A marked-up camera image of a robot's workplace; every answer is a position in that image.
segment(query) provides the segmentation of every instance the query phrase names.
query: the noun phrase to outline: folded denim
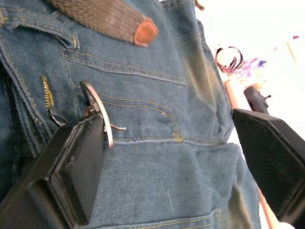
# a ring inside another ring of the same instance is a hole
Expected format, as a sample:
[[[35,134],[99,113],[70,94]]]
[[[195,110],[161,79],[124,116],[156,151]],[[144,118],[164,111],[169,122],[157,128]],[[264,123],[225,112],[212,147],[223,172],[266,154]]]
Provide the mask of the folded denim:
[[[57,126],[51,105],[83,116],[79,81],[111,123],[89,225],[76,228],[260,228],[258,192],[194,0],[126,0],[159,35],[138,47],[96,32],[43,0],[0,1],[1,195]]]

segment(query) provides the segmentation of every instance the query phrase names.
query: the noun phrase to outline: jeans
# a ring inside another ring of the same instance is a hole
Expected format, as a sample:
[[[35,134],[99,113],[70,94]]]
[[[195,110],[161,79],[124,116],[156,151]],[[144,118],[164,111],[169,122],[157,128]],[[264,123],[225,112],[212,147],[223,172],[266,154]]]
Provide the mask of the jeans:
[[[90,224],[76,228],[260,228],[256,183],[239,147],[226,143],[232,109],[194,0],[126,3],[158,27],[148,47],[43,0],[0,1],[2,197],[56,131],[50,106],[70,121],[83,116],[87,80],[127,131],[113,130],[115,156],[104,145]]]

